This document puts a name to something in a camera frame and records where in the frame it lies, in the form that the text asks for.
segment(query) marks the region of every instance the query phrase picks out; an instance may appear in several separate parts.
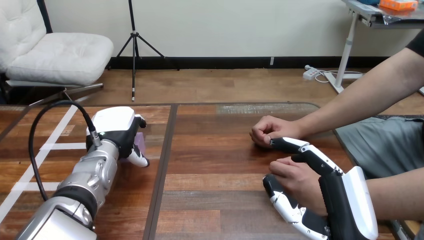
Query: black cable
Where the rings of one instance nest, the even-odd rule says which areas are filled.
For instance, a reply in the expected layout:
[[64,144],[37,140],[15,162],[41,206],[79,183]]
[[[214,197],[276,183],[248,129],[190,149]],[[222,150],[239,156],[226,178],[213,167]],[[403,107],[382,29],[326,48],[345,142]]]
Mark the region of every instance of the black cable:
[[75,101],[70,101],[70,100],[62,100],[62,101],[57,101],[54,102],[48,106],[46,106],[45,108],[43,108],[37,115],[37,117],[35,117],[34,122],[32,123],[31,126],[31,130],[29,131],[29,140],[28,140],[28,151],[29,151],[29,158],[31,160],[31,164],[32,164],[32,169],[34,169],[34,176],[35,179],[37,181],[38,184],[38,188],[40,190],[40,194],[42,196],[42,199],[44,201],[47,201],[47,199],[49,199],[47,197],[46,191],[44,190],[43,187],[43,183],[41,182],[41,178],[40,178],[40,173],[39,173],[39,169],[37,167],[37,163],[36,163],[36,158],[34,157],[34,134],[36,132],[36,127],[37,124],[39,123],[41,117],[50,109],[60,106],[60,105],[74,105],[76,106],[82,113],[82,116],[85,119],[85,122],[87,123],[87,127],[88,130],[90,132],[96,131],[96,127],[93,124],[93,121],[91,120],[89,114],[86,112],[86,110],[84,110],[84,108],[78,104]]

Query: forearm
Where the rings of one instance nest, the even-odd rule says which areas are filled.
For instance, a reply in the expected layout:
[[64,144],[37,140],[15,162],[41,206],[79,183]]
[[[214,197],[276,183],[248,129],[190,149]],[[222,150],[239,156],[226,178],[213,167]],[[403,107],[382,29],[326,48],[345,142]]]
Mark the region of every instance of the forearm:
[[339,128],[381,113],[423,85],[424,57],[404,48],[296,122],[303,136]]
[[377,219],[424,219],[424,168],[366,181]]

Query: gray pants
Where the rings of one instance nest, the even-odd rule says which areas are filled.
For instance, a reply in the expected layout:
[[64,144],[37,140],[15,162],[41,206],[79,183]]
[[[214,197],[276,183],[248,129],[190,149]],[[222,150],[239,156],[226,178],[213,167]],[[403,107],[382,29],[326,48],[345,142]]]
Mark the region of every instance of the gray pants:
[[[424,167],[423,119],[371,117],[336,129],[368,179]],[[415,240],[424,240],[424,225]]]

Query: white wall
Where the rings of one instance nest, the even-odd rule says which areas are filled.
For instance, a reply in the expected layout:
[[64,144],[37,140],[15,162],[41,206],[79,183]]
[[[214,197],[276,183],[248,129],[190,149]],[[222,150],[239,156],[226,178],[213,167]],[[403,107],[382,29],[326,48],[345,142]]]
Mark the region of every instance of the white wall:
[[[54,32],[107,36],[114,55],[130,36],[126,0],[45,4]],[[133,9],[136,30],[168,57],[341,56],[352,19],[341,0],[133,0]],[[351,56],[391,56],[417,32],[358,24]],[[146,45],[140,54],[156,56]]]

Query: human hand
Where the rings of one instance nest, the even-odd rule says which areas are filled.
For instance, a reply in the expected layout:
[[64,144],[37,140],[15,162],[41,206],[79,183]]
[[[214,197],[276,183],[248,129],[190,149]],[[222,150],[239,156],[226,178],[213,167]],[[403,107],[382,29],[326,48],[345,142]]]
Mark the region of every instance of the human hand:
[[302,138],[301,129],[294,121],[286,121],[273,116],[263,116],[249,133],[253,142],[264,148],[271,148],[270,141],[274,138]]
[[277,159],[271,162],[269,170],[283,186],[284,192],[305,207],[320,216],[327,216],[321,187],[318,182],[320,175],[306,163],[298,163],[291,157]]

